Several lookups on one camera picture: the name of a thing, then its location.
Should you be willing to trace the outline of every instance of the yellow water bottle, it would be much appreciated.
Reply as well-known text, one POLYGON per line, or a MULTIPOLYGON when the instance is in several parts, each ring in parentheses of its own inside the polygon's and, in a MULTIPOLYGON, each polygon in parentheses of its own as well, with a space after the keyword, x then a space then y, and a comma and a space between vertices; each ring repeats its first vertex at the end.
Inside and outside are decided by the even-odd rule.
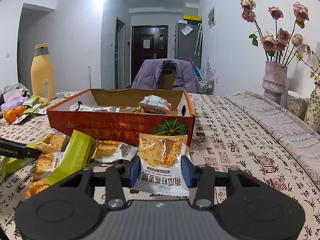
POLYGON ((57 97, 54 88, 53 65, 50 59, 48 44, 39 44, 35 47, 35 57, 31 65, 32 93, 43 98, 57 97))

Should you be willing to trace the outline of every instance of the wall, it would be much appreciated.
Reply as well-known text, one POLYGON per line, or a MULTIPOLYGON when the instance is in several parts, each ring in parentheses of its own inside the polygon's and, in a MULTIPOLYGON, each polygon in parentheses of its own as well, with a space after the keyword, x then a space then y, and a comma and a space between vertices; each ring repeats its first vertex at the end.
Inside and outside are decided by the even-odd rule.
POLYGON ((101 88, 100 46, 104 0, 58 0, 56 10, 39 18, 24 31, 21 58, 30 66, 34 46, 49 44, 57 92, 101 88))
POLYGON ((0 1, 0 90, 6 84, 18 82, 17 39, 20 14, 24 3, 55 9, 56 0, 1 0, 0 1))
MULTIPOLYGON (((278 20, 278 28, 291 33, 295 21, 292 5, 296 1, 309 8, 310 21, 306 22, 303 30, 296 26, 295 33, 303 35, 304 41, 310 44, 319 56, 319 0, 255 0, 257 22, 263 33, 268 31, 275 35, 275 22, 268 12, 268 7, 277 6, 284 13, 284 18, 278 20)), ((209 57, 219 82, 215 85, 216 95, 231 95, 245 90, 263 94, 261 84, 266 56, 260 41, 257 48, 248 39, 248 36, 256 31, 256 27, 243 20, 241 14, 240 0, 201 0, 199 3, 199 16, 204 21, 202 68, 206 67, 209 57), (209 29, 206 19, 213 6, 216 8, 216 25, 209 29)), ((287 89, 309 97, 313 88, 314 82, 310 78, 309 68, 303 62, 292 60, 288 68, 287 89)))
POLYGON ((105 0, 102 16, 101 30, 101 87, 115 88, 115 33, 116 17, 126 24, 125 30, 125 65, 124 77, 125 86, 131 84, 130 78, 130 46, 131 42, 131 17, 129 8, 122 0, 105 0))
POLYGON ((146 13, 134 13, 131 16, 131 24, 135 25, 168 25, 168 58, 174 58, 174 35, 176 24, 179 20, 183 19, 182 13, 157 13, 157 12, 146 12, 146 13))

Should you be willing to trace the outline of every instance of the wall picture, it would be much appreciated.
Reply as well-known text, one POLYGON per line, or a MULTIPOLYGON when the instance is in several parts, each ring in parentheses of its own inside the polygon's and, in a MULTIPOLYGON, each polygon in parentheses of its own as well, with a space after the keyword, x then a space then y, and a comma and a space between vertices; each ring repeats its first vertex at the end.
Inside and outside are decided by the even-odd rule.
POLYGON ((216 24, 214 14, 215 14, 215 6, 212 7, 212 9, 210 10, 210 12, 208 14, 209 28, 211 28, 212 26, 214 26, 216 24))

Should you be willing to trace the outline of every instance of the pumpkin illustration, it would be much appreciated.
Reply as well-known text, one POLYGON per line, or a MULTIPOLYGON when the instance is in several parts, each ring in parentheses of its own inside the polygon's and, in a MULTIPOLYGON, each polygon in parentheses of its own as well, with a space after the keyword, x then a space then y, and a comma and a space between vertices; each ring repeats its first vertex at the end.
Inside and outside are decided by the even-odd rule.
POLYGON ((156 135, 165 135, 165 136, 176 136, 176 135, 187 135, 188 126, 185 122, 181 121, 178 118, 168 118, 162 120, 155 129, 156 135))

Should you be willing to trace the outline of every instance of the dark brown door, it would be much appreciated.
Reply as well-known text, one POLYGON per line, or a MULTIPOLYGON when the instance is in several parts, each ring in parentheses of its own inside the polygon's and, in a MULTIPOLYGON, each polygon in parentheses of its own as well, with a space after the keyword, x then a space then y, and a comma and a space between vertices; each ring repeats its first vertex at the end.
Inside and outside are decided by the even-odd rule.
POLYGON ((132 26, 131 84, 146 59, 167 58, 168 26, 132 26))

